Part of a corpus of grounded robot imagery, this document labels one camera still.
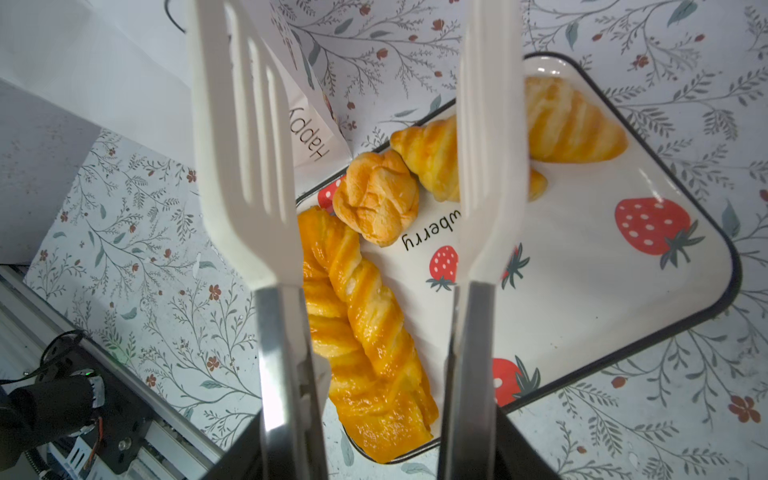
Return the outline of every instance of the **tongs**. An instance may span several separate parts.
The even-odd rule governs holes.
[[[493,478],[497,433],[506,449],[505,476],[554,477],[496,406],[492,375],[495,288],[517,244],[528,201],[520,21],[518,0],[470,4],[456,102],[462,267],[454,294],[438,478]]]
[[[261,425],[268,478],[327,478],[315,358],[302,291],[288,101],[269,50],[237,0],[188,0],[187,44],[203,220],[211,240],[253,292]],[[233,447],[208,478],[252,478],[258,445]]]

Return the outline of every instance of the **croissant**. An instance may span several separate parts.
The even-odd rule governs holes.
[[[435,200],[459,201],[455,115],[424,127],[397,131],[389,138],[389,145],[402,155],[410,171],[419,176]],[[547,189],[547,183],[544,175],[531,169],[528,201],[539,198]]]
[[[388,462],[432,439],[429,379],[358,234],[319,207],[299,215],[299,232],[313,348],[331,365],[329,397],[355,443]]]
[[[527,77],[525,102],[534,160],[599,162],[619,156],[629,145],[622,126],[562,78]]]
[[[362,154],[333,195],[333,211],[363,238],[387,247],[419,214],[419,184],[397,152]]]

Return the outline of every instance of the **white paper bag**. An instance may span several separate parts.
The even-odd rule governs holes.
[[[280,12],[241,0],[280,67],[296,193],[351,159],[317,77]],[[194,167],[184,0],[0,2],[0,78]]]

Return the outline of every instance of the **pastry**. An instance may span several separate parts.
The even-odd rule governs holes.
[[[527,77],[525,103],[534,160],[586,164],[610,160],[627,149],[622,126],[562,78]]]
[[[408,127],[389,138],[392,149],[402,155],[406,165],[435,200],[459,201],[456,116],[435,120],[424,127]],[[547,179],[531,169],[528,201],[536,200],[547,189]]]
[[[400,155],[359,155],[333,195],[333,211],[379,247],[395,243],[419,214],[419,184]]]
[[[432,439],[429,379],[359,235],[319,207],[299,215],[299,231],[313,348],[331,365],[329,397],[355,443],[389,462]]]

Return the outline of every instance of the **strawberry illustration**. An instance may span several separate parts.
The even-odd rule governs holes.
[[[504,276],[502,276],[502,289],[507,286],[507,282],[509,282],[512,288],[515,288],[515,275],[519,276],[520,278],[523,277],[523,274],[520,273],[520,269],[528,265],[528,262],[531,261],[531,258],[522,257],[523,244],[520,243],[520,245],[515,247],[515,252],[512,254],[512,258],[507,264],[507,270],[504,272]]]
[[[338,178],[335,182],[328,184],[327,187],[324,187],[321,191],[317,192],[317,204],[329,214],[333,213],[333,195],[336,193],[336,190],[338,190],[339,185],[341,185],[341,180],[344,177],[346,177],[346,175]]]
[[[505,406],[536,390],[541,384],[538,369],[533,377],[528,376],[522,360],[515,357],[517,364],[507,359],[493,359],[493,383],[496,388],[496,404]]]
[[[429,274],[432,278],[427,280],[429,287],[437,286],[436,292],[441,288],[450,291],[456,284],[456,270],[458,267],[458,253],[453,247],[446,245],[440,247],[429,261]]]
[[[616,225],[627,242],[647,255],[661,255],[661,269],[667,263],[677,267],[677,253],[690,263],[685,247],[696,245],[704,237],[691,236],[699,220],[680,205],[664,198],[628,198],[616,206]]]

